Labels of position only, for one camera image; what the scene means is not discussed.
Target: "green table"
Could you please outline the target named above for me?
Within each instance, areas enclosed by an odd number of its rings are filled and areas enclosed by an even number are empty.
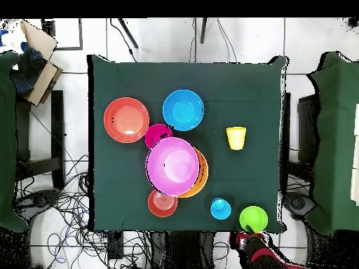
[[[13,212],[15,199],[15,164],[18,143],[16,138],[15,86],[10,80],[11,68],[20,61],[14,52],[0,54],[0,227],[22,232],[28,227],[25,220]]]
[[[95,230],[241,230],[240,212],[258,205],[269,216],[267,230],[278,233],[278,139],[280,78],[285,58],[272,64],[111,63],[88,56],[90,106],[94,122]],[[179,199],[176,212],[154,216],[147,207],[153,188],[147,181],[144,139],[133,144],[114,141],[103,126],[104,111],[119,97],[133,97],[147,108],[150,125],[165,123],[162,105],[178,89],[196,92],[205,113],[200,125],[187,132],[174,131],[196,146],[207,159],[209,177],[203,190]],[[226,127],[247,128],[245,146],[232,151]],[[212,199],[221,196],[232,207],[230,217],[211,216]]]
[[[318,206],[307,219],[322,234],[334,230],[359,231],[359,207],[351,200],[359,63],[347,62],[339,53],[327,53],[322,60],[319,71],[311,74],[321,107],[313,187]]]

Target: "magenta bowl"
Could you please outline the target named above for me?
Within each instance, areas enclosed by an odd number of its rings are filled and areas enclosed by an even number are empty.
[[[151,185],[166,195],[186,193],[196,182],[199,160],[192,145],[177,137],[157,142],[146,159],[146,173]]]
[[[161,139],[172,136],[173,133],[167,125],[154,124],[147,130],[144,136],[144,142],[149,148],[151,148],[156,144],[156,142],[159,142]]]

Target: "floor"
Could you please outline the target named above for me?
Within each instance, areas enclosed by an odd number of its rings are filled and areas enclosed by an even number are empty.
[[[41,27],[40,20],[28,20]],[[300,97],[314,93],[314,87],[306,77],[315,71],[320,56],[327,51],[339,50],[351,60],[359,59],[359,27],[351,29],[343,18],[220,18],[236,58],[240,63],[266,63],[273,56],[285,55],[289,59],[285,87],[292,93],[290,147],[298,148],[297,102]],[[117,20],[113,24],[121,27]],[[148,18],[126,19],[129,30],[140,48],[133,50],[138,62],[188,62],[191,41],[194,37],[193,18]],[[71,32],[76,22],[62,22],[62,30]],[[205,43],[199,43],[202,18],[197,22],[197,62],[227,62],[228,52],[215,18],[209,18],[205,33]],[[88,77],[87,54],[97,54],[115,62],[133,62],[122,36],[109,23],[109,19],[82,19],[82,50],[55,51],[50,61],[64,69],[56,83],[55,90],[64,91],[65,101],[65,146],[67,149],[67,171],[72,160],[79,160],[88,153]],[[235,62],[229,47],[231,62]],[[194,46],[191,52],[194,62]],[[50,129],[50,98],[45,104],[32,108],[39,120]],[[30,149],[33,159],[50,157],[50,134],[33,116],[31,118]],[[297,152],[290,152],[290,159],[297,159]],[[79,172],[88,168],[87,157],[76,166]],[[23,181],[23,186],[30,180]],[[31,191],[52,188],[50,176],[37,176],[29,187]],[[66,191],[77,192],[76,184],[70,183]],[[295,263],[304,263],[306,258],[306,231],[301,222],[291,219],[286,209],[282,210],[282,220],[287,230],[280,235],[273,234],[273,243]],[[52,233],[61,233],[65,227],[60,214],[50,209],[35,221],[31,246],[33,262],[47,267],[53,261],[58,244]],[[228,242],[228,233],[218,233],[215,242]],[[125,237],[137,237],[135,232],[125,232]],[[135,240],[126,244],[125,253],[133,250]],[[81,252],[81,248],[68,241],[59,256],[67,258],[65,263],[54,262],[51,269],[69,269]],[[226,246],[216,244],[213,255],[221,258],[227,253]],[[81,253],[72,269],[107,269],[94,254]],[[137,263],[144,265],[144,259]],[[241,269],[236,251],[230,251],[227,258],[215,261],[216,269]]]

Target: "green cup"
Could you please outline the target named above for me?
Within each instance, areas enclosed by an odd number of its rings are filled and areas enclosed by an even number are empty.
[[[255,233],[262,232],[268,224],[268,215],[258,206],[246,207],[239,216],[239,224],[243,230],[250,232],[246,226],[250,226]]]

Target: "small red bowl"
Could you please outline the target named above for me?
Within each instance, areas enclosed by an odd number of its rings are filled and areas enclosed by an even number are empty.
[[[165,218],[175,212],[178,206],[178,198],[162,194],[153,190],[148,199],[149,210],[155,216]]]

